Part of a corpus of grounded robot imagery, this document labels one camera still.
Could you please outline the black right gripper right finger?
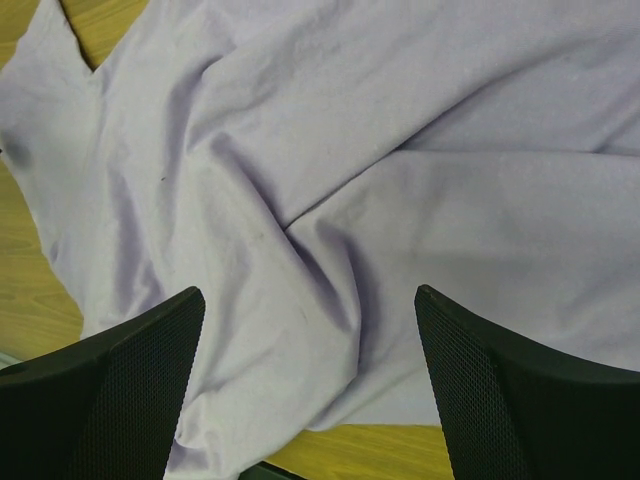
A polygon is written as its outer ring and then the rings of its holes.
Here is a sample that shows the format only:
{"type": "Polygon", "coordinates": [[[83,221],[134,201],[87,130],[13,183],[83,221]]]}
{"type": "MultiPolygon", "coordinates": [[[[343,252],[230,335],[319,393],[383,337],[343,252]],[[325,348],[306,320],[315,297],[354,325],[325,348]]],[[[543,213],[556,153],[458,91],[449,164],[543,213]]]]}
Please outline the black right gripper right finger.
{"type": "Polygon", "coordinates": [[[455,478],[638,478],[638,372],[544,346],[427,285],[414,305],[455,478]]]}

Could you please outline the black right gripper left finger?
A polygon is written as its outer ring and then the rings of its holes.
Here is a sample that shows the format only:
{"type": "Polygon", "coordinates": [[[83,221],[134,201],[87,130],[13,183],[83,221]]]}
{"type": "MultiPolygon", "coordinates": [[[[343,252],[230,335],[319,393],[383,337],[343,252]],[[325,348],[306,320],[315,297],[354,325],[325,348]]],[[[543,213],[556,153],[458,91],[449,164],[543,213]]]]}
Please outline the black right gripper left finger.
{"type": "Polygon", "coordinates": [[[195,287],[1,371],[4,479],[161,479],[201,328],[195,287]]]}

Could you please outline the lavender t shirt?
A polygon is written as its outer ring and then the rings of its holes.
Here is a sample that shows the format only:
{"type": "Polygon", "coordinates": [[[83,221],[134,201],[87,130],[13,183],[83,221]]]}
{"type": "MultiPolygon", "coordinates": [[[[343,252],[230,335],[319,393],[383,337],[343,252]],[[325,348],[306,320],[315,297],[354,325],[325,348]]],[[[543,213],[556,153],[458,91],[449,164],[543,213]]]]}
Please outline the lavender t shirt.
{"type": "Polygon", "coordinates": [[[639,366],[635,1],[152,1],[96,68],[43,1],[1,149],[84,336],[202,291],[169,479],[437,424],[422,284],[639,366]]]}

